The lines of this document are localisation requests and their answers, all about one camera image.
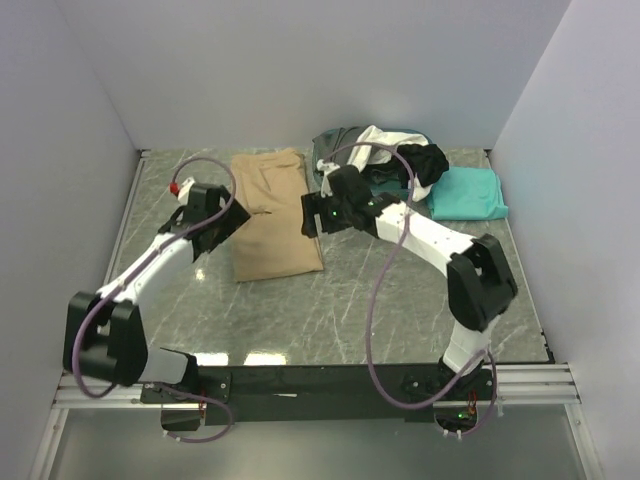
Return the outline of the tan t shirt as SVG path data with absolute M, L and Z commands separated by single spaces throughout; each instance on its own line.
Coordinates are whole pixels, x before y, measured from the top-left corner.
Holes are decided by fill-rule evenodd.
M 290 277 L 324 269 L 317 239 L 301 233 L 301 197 L 309 192 L 304 156 L 289 148 L 239 154 L 231 170 L 236 199 L 250 219 L 232 237 L 237 282 Z

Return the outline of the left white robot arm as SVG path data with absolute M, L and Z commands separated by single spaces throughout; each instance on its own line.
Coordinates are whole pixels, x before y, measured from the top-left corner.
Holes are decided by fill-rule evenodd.
M 78 292 L 68 304 L 62 364 L 70 373 L 111 386 L 161 383 L 176 401 L 200 389 L 194 355 L 150 347 L 143 317 L 171 278 L 213 251 L 250 215 L 224 186 L 185 182 L 179 207 L 147 250 L 97 292 Z

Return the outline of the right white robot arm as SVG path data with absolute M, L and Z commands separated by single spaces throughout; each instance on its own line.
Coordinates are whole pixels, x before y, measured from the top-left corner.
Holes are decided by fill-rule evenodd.
M 500 241 L 444 227 L 389 192 L 373 194 L 352 166 L 338 168 L 328 180 L 331 195 L 301 198 L 302 234 L 315 238 L 353 228 L 406 249 L 445 277 L 454 326 L 441 358 L 439 388 L 420 404 L 464 397 L 474 386 L 473 374 L 490 356 L 495 325 L 518 294 Z

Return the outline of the grey t shirt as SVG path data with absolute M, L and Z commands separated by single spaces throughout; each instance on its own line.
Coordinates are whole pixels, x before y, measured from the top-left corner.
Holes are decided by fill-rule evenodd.
M 327 156 L 333 151 L 344 145 L 355 143 L 360 135 L 364 132 L 364 126 L 340 127 L 327 130 L 316 136 L 313 142 L 312 163 L 316 172 L 319 172 L 317 163 L 320 160 L 326 160 Z

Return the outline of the white t shirt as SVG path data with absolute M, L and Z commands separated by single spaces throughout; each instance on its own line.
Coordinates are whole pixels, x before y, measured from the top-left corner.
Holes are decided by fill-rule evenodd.
M 431 192 L 434 184 L 428 190 L 419 188 L 417 191 L 414 191 L 416 181 L 414 180 L 411 167 L 396 151 L 398 146 L 405 144 L 427 145 L 435 143 L 429 140 L 428 137 L 422 133 L 414 131 L 385 130 L 375 125 L 370 125 L 365 127 L 364 132 L 355 143 L 349 144 L 351 145 L 351 148 L 345 150 L 346 164 L 356 167 L 364 176 L 363 171 L 367 165 L 384 163 L 392 156 L 395 156 L 403 164 L 409 174 L 410 186 L 408 190 L 404 191 L 411 194 L 411 200 L 413 202 L 424 200 Z

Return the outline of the teal plastic basket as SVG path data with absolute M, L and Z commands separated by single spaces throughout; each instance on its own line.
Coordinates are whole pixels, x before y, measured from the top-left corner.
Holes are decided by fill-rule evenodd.
M 420 201 L 448 170 L 444 152 L 414 130 L 381 129 L 375 125 L 330 129 L 313 139 L 313 173 L 326 193 L 324 176 L 339 166 L 353 165 L 372 193 L 389 192 Z

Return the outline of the black t shirt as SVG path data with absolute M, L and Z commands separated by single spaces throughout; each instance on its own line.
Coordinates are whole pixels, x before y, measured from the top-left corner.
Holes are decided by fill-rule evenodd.
M 396 151 L 411 167 L 416 181 L 414 191 L 428 190 L 449 170 L 444 152 L 435 144 L 405 144 L 398 146 Z M 410 186 L 409 174 L 395 156 L 384 163 L 367 165 L 363 174 L 374 185 L 385 188 L 408 190 Z

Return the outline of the folded teal t shirt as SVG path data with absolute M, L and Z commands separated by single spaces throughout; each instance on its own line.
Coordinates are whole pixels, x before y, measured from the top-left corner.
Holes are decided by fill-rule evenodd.
M 436 221 L 488 221 L 509 214 L 500 178 L 490 168 L 450 167 L 426 202 Z

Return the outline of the black base beam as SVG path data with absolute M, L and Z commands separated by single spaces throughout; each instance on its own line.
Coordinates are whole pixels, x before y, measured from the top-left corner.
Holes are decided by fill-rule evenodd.
M 377 391 L 364 365 L 328 366 L 202 366 L 194 392 L 220 401 L 219 406 L 197 403 L 186 408 L 185 388 L 172 394 L 146 384 L 144 405 L 162 406 L 161 424 L 170 431 L 197 430 L 236 422 L 402 419 L 433 423 L 443 418 L 468 430 L 477 418 L 475 407 L 490 400 L 495 376 L 478 366 L 462 377 L 439 406 L 404 410 L 388 403 Z

